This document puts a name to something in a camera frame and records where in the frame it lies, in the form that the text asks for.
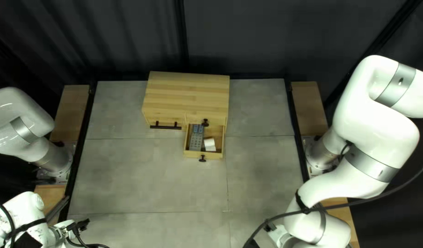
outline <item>wooden board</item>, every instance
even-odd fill
[[[328,131],[328,123],[317,82],[292,82],[291,88],[300,135],[323,135]],[[342,203],[347,203],[347,198],[339,197],[322,201],[323,206]],[[328,213],[344,220],[351,226],[351,244],[354,248],[359,248],[360,245],[349,207],[328,210]]]
[[[229,76],[151,71],[142,112],[226,120],[229,92]]]
[[[55,128],[49,140],[76,143],[80,135],[81,124],[89,97],[88,85],[66,85],[60,99],[55,117]],[[66,185],[37,185],[34,192],[39,194],[44,203],[46,215],[65,196]]]
[[[323,135],[328,130],[317,82],[292,82],[300,135]]]
[[[76,142],[89,97],[88,85],[66,85],[55,117],[50,141]]]

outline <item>silver joint ring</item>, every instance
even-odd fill
[[[355,145],[351,146],[345,159],[359,171],[384,183],[389,183],[400,170],[373,159]]]
[[[322,211],[319,211],[319,213],[320,213],[320,227],[319,227],[318,235],[311,242],[311,244],[314,244],[314,245],[320,242],[323,235],[325,234],[325,229],[326,229],[326,213]]]
[[[25,125],[25,123],[23,123],[20,117],[15,118],[10,123],[14,130],[20,135],[20,137],[22,137],[27,142],[32,143],[36,139],[40,138],[31,132],[31,130],[29,130],[29,128]]]
[[[415,74],[415,68],[399,63],[392,80],[390,80],[387,87],[375,99],[375,101],[388,107],[392,107],[398,100],[401,99],[404,93],[406,93],[407,89],[412,84]]]

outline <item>wooden platform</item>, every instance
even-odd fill
[[[328,131],[328,123],[317,82],[292,82],[291,88],[300,135],[323,135]],[[322,201],[323,206],[342,203],[347,203],[347,198],[339,197]],[[328,213],[346,221],[351,226],[351,244],[354,248],[359,248],[360,245],[349,207],[328,210]]]
[[[55,117],[55,128],[50,141],[63,141],[76,144],[80,134],[89,93],[88,85],[66,85],[60,99]],[[39,194],[44,203],[46,215],[65,196],[66,185],[37,185],[34,192]]]

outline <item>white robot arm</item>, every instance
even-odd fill
[[[346,140],[353,145],[334,171],[298,189],[302,203],[311,208],[333,197],[381,194],[418,144],[418,128],[407,116],[423,118],[423,72],[381,56],[363,59],[329,131],[307,151],[308,162],[323,168],[340,155]],[[287,212],[300,209],[294,197]],[[340,219],[310,212],[285,217],[284,226],[268,234],[280,248],[345,248],[350,233]]]
[[[41,220],[45,216],[43,210],[43,200],[38,194],[34,192],[24,192],[16,197],[12,198],[4,204],[4,207],[8,210],[11,218],[14,222],[15,228],[20,228],[22,225],[26,225],[33,221]],[[73,220],[67,220],[58,223],[54,226],[48,226],[46,222],[38,223],[28,228],[26,231],[21,231],[16,234],[15,240],[17,241],[25,233],[29,234],[30,238],[33,238],[38,242],[38,247],[41,248],[65,248],[67,242],[66,238],[74,239],[75,234],[73,231],[68,231],[67,226],[74,223]],[[0,247],[4,246],[4,239],[6,235],[11,232],[11,226],[8,221],[8,217],[0,209]],[[11,246],[11,239],[6,239],[5,248]]]
[[[26,93],[13,87],[0,89],[0,153],[43,168],[51,177],[67,172],[72,156],[43,136],[54,120]]]

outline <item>closed drawer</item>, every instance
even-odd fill
[[[204,119],[207,119],[207,122],[210,126],[225,126],[226,118],[225,117],[215,117],[215,116],[198,116],[198,115],[187,115],[187,123],[189,124],[201,124],[204,122]]]
[[[201,151],[190,150],[190,137],[191,137],[191,129],[193,124],[189,123],[186,125],[187,132],[185,134],[185,141],[184,141],[184,156],[188,158],[197,158],[201,159],[202,155],[204,155],[205,160],[207,159],[223,159],[224,157],[224,139],[225,139],[225,126],[223,125],[210,125],[204,128],[204,139],[205,138],[213,138],[214,144],[216,146],[216,151],[205,151],[204,144],[202,142]]]
[[[184,130],[185,119],[180,117],[149,117],[150,128]]]
[[[185,115],[183,114],[164,112],[143,112],[143,114],[150,128],[185,130]]]

